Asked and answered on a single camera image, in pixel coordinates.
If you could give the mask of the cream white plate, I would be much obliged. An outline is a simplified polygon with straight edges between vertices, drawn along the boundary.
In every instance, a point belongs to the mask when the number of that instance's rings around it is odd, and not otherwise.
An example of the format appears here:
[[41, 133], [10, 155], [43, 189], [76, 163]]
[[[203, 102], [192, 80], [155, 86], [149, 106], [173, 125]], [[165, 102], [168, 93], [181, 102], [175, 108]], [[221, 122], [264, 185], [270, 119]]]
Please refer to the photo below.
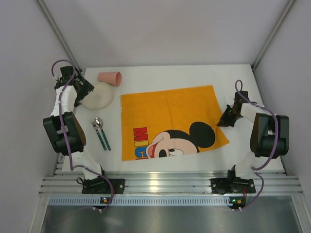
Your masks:
[[91, 91], [83, 100], [82, 105], [90, 110], [99, 110], [108, 106], [114, 98], [114, 90], [111, 85], [103, 82], [94, 84]]

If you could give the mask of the pink plastic cup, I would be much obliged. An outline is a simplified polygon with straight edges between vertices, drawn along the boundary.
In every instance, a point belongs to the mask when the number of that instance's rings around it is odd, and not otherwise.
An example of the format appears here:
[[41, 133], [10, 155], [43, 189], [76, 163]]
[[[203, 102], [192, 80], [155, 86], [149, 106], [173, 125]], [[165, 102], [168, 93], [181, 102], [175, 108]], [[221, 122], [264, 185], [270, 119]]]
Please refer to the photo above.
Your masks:
[[112, 86], [120, 86], [122, 75], [120, 72], [101, 72], [98, 74], [98, 81]]

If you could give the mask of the orange Mickey Mouse placemat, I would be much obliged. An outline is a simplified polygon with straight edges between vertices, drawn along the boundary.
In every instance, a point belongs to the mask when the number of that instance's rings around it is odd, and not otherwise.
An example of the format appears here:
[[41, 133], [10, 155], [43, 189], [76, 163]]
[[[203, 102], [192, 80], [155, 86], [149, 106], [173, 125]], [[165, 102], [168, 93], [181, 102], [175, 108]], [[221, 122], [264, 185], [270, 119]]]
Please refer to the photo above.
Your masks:
[[121, 96], [122, 160], [191, 155], [229, 143], [211, 85]]

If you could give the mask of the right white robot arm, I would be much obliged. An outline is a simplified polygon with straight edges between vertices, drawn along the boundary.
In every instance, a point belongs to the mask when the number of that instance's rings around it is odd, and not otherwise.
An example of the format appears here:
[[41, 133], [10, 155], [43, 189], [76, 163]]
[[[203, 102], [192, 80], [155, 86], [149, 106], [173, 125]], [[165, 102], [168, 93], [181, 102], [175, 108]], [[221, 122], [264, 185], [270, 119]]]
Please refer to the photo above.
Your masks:
[[289, 150], [289, 117], [276, 115], [264, 106], [252, 102], [247, 91], [237, 91], [232, 106], [228, 105], [217, 125], [234, 127], [240, 118], [252, 124], [249, 140], [250, 152], [231, 169], [235, 177], [249, 180], [255, 172], [267, 167], [269, 163]]

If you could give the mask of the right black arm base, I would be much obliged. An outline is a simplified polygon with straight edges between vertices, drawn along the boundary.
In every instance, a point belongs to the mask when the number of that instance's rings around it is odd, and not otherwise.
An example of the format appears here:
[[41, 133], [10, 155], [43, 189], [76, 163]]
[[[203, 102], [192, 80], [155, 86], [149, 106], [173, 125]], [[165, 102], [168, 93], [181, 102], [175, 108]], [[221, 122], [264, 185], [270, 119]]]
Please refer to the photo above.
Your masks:
[[253, 194], [256, 192], [253, 179], [241, 179], [237, 177], [235, 171], [228, 170], [227, 177], [213, 178], [210, 180], [213, 194]]

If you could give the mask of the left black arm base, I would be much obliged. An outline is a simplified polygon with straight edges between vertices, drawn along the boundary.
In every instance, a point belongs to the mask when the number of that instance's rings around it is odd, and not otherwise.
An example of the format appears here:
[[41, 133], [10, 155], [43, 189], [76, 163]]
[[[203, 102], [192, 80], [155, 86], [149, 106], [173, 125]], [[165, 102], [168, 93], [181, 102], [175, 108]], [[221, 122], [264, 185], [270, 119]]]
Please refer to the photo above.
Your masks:
[[[113, 187], [113, 194], [123, 194], [125, 189], [125, 179], [109, 179]], [[101, 178], [97, 177], [93, 180], [83, 180], [78, 177], [76, 182], [82, 185], [83, 194], [111, 194], [111, 187], [109, 183]]]

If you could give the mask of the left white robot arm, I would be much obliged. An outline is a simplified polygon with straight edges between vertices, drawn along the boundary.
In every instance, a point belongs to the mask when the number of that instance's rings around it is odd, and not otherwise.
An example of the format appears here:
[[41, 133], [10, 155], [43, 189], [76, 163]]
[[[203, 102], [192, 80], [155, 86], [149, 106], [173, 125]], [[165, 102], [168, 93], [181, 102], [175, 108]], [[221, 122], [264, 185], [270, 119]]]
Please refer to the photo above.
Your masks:
[[104, 170], [86, 151], [86, 136], [74, 114], [74, 109], [94, 90], [94, 86], [73, 66], [60, 68], [60, 74], [54, 87], [53, 111], [43, 119], [44, 129], [54, 151], [69, 158], [70, 169], [82, 169], [84, 187], [103, 184], [106, 182]]

